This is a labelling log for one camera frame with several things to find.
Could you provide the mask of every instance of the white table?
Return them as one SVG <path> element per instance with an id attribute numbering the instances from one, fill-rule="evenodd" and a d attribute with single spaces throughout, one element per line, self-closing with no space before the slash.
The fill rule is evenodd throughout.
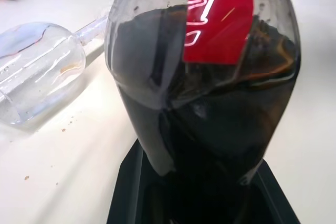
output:
<path id="1" fill-rule="evenodd" d="M 1 0 L 0 18 L 6 22 L 0 32 L 32 21 L 76 31 L 112 1 Z M 302 223 L 332 223 L 336 0 L 293 3 L 302 67 L 265 159 Z M 86 52 L 101 44 L 94 41 Z M 85 91 L 37 132 L 13 132 L 0 125 L 1 224 L 106 222 L 119 165 L 136 135 L 103 55 L 84 77 Z"/>

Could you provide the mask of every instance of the table surface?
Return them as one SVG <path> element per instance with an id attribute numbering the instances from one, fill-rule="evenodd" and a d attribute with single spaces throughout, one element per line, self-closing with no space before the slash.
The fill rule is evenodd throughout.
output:
<path id="1" fill-rule="evenodd" d="M 302 223 L 331 223 L 336 170 L 328 168 L 336 161 L 336 91 L 329 87 L 336 64 L 336 0 L 292 1 L 302 66 L 265 159 Z M 33 21 L 76 31 L 112 2 L 0 0 L 0 18 L 6 21 L 0 32 Z M 86 52 L 94 54 L 101 44 L 93 41 Z M 119 165 L 136 134 L 104 55 L 83 79 L 85 90 L 36 132 L 0 125 L 0 223 L 106 222 Z"/>

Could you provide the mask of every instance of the red label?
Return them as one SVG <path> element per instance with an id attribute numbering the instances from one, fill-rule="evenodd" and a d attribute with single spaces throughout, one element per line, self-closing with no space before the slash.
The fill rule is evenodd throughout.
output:
<path id="1" fill-rule="evenodd" d="M 189 0 L 183 61 L 236 64 L 253 22 L 253 0 Z"/>

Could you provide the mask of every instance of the dark liquid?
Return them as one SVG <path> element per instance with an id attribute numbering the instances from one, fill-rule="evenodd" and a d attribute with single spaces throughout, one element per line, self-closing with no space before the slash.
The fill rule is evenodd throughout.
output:
<path id="1" fill-rule="evenodd" d="M 113 74 L 177 223 L 233 223 L 290 98 L 299 50 L 255 18 L 239 64 L 185 64 L 185 15 L 175 6 L 121 24 Z"/>

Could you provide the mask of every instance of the black base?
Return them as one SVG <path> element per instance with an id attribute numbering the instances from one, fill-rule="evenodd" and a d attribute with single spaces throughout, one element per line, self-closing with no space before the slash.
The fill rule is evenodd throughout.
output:
<path id="1" fill-rule="evenodd" d="M 107 224 L 166 223 L 144 221 L 144 213 L 148 212 L 145 189 L 159 180 L 136 141 L 120 166 Z M 262 162 L 253 179 L 248 209 L 248 224 L 300 223 L 266 161 Z"/>

